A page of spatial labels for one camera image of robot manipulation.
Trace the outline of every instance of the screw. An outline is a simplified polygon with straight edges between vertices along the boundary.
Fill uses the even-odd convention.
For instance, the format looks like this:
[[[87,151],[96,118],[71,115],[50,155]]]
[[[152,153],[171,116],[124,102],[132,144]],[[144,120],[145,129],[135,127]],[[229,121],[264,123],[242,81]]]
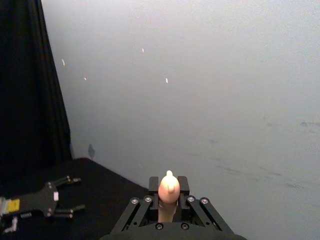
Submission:
[[[202,199],[201,199],[201,202],[202,202],[203,204],[207,204],[209,201],[208,201],[207,198],[202,198]]]
[[[146,202],[151,202],[151,197],[147,196],[145,199],[144,199]]]
[[[193,196],[188,196],[187,200],[188,200],[188,202],[193,202],[195,200],[195,198]]]
[[[188,229],[189,229],[189,225],[186,224],[186,223],[182,223],[182,224],[181,224],[181,228],[182,228],[183,230],[188,230]]]
[[[132,200],[131,200],[131,203],[137,204],[137,203],[138,203],[138,199],[136,199],[136,198],[132,199]]]
[[[155,225],[155,229],[157,229],[157,230],[162,230],[164,228],[164,225],[162,224],[162,223],[157,223],[156,225]]]

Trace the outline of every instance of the black table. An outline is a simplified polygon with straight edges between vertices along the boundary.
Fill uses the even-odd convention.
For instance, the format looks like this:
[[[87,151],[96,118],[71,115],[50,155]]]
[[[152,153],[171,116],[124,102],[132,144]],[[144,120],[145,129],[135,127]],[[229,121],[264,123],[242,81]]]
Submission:
[[[11,198],[40,190],[45,182],[69,175],[81,178],[79,185],[59,190],[59,204],[72,208],[85,204],[72,220],[36,216],[19,220],[18,231],[0,235],[13,240],[98,240],[116,224],[132,197],[142,198],[148,190],[88,158],[75,159],[0,185],[0,196]]]

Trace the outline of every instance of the black curtain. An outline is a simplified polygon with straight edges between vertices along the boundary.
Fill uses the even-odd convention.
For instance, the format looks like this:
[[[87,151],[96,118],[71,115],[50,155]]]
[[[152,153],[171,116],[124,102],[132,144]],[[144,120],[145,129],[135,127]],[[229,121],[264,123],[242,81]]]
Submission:
[[[0,1],[0,183],[71,160],[41,0]]]

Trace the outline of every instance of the bolt head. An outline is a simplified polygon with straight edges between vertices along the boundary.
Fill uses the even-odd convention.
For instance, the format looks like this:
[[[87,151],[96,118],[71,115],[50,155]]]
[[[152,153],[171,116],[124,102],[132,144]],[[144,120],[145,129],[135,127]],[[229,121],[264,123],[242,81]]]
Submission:
[[[193,196],[188,196],[187,200],[188,200],[189,202],[193,202],[193,201],[195,200],[195,198],[194,198]]]
[[[183,230],[188,230],[188,229],[189,229],[189,225],[186,224],[186,223],[182,223],[182,224],[181,224],[181,228],[182,228]]]
[[[144,199],[146,202],[151,202],[151,197],[147,196],[145,199]]]
[[[155,225],[155,229],[157,229],[157,230],[162,230],[164,228],[164,225],[162,224],[162,223],[157,223],[156,225]]]
[[[207,204],[209,201],[208,201],[207,198],[202,198],[202,199],[201,199],[201,202],[202,202],[203,204]]]

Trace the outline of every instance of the black metal bracket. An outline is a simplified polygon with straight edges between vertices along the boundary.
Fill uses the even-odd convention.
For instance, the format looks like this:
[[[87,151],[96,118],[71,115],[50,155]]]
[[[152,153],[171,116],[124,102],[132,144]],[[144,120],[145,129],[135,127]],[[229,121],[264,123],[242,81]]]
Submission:
[[[233,234],[233,231],[212,206],[208,198],[202,197],[196,199],[194,196],[189,195],[190,188],[187,177],[178,176],[177,179],[180,185],[180,196],[176,214],[180,214],[180,216],[177,216],[174,219],[178,219],[178,222]],[[158,187],[159,178],[157,176],[150,177],[148,189],[149,195],[145,196],[143,199],[134,197],[130,200],[111,234],[157,223],[159,209]]]
[[[70,178],[69,176],[55,181],[46,182],[44,187],[37,192],[11,197],[6,199],[7,207],[2,213],[2,218],[20,217],[22,219],[32,217],[33,214],[41,212],[45,218],[66,218],[71,219],[74,212],[83,210],[85,205],[78,205],[72,208],[58,208],[59,192],[63,186],[80,183],[80,178]]]

